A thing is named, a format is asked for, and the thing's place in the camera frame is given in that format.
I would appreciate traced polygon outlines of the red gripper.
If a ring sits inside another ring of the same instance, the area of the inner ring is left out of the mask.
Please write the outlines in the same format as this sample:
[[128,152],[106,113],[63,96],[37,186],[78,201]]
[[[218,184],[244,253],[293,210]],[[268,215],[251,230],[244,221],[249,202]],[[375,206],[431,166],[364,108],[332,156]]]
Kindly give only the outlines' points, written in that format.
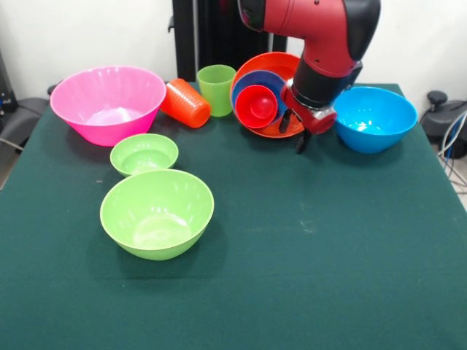
[[287,110],[279,124],[279,132],[287,132],[290,116],[293,113],[306,129],[296,144],[296,154],[301,154],[306,149],[312,134],[325,133],[334,125],[337,113],[332,106],[327,106],[324,109],[305,106],[294,97],[292,85],[293,80],[287,80],[281,91],[281,98],[287,106]]

